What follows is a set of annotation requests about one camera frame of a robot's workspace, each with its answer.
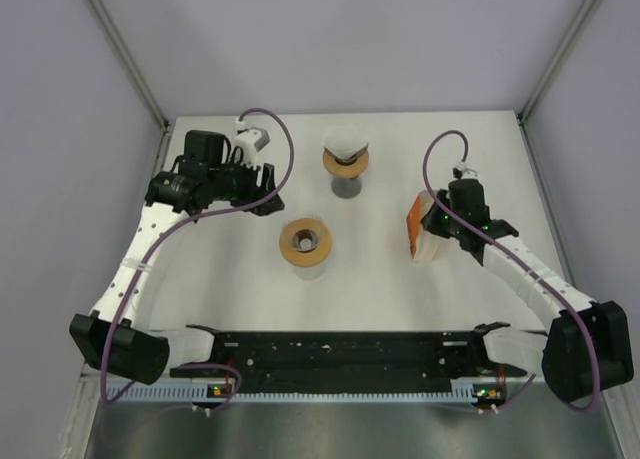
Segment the clear glass dripper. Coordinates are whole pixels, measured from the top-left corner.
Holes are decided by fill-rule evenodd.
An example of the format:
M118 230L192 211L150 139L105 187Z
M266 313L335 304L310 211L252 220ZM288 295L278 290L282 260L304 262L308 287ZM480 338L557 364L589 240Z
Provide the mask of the clear glass dripper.
M311 253L329 246L331 233L318 215L303 213L288 217L280 234L280 245L289 251Z

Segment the clear glass carafe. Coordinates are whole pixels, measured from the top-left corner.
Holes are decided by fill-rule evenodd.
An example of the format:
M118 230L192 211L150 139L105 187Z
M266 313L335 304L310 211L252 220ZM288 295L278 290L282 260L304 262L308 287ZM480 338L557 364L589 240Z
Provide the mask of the clear glass carafe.
M314 266L301 267L294 266L293 271L297 277L305 281L312 281L323 275L326 269L325 263L319 263Z

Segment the orange coffee filter box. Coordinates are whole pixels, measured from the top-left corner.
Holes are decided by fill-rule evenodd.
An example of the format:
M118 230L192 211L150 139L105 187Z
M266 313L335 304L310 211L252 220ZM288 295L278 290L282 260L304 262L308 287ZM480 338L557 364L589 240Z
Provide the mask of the orange coffee filter box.
M444 244L444 239L429 233L422 220L434 204L426 190L418 193L406 216L407 236L411 261L414 263L431 262Z

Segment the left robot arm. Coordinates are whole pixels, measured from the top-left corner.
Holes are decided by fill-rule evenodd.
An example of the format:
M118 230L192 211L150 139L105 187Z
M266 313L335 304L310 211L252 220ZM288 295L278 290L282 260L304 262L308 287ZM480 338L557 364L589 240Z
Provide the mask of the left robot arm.
M227 353L213 332L193 325L154 330L151 309L186 225L213 203L256 216L283 210L274 166L258 161L269 142L266 130L246 126L233 138L186 133L182 154L151 179L136 233L107 290L89 313L71 320L69 333L91 368L145 385L184 363L209 376L224 369Z

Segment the grey glass carafe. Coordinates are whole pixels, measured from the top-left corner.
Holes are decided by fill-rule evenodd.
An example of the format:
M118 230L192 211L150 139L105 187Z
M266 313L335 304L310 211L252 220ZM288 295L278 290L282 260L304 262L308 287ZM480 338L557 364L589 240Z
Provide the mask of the grey glass carafe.
M341 199L352 199L360 194L362 181L359 176L353 178L334 176L331 180L331 189Z

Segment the grey glass dripper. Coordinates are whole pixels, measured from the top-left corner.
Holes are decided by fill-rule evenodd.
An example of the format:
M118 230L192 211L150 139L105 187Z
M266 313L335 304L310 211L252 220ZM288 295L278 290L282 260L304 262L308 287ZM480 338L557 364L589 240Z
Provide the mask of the grey glass dripper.
M367 142L360 143L327 143L325 151L338 164L350 165L355 163L368 151L369 144Z

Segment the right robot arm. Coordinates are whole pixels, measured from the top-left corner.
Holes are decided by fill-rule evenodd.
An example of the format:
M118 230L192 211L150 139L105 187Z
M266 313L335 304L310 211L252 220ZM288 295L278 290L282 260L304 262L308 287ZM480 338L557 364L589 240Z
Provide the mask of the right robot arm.
M630 382L634 364L627 316L614 301L598 302L546 266L504 219L494 219L484 188L458 178L429 189L433 201L422 227L455 240L485 270L502 280L534 313L542 333L506 323L481 327L467 349L469 367L487 375L502 363L544 379L561 401L595 400L604 390Z

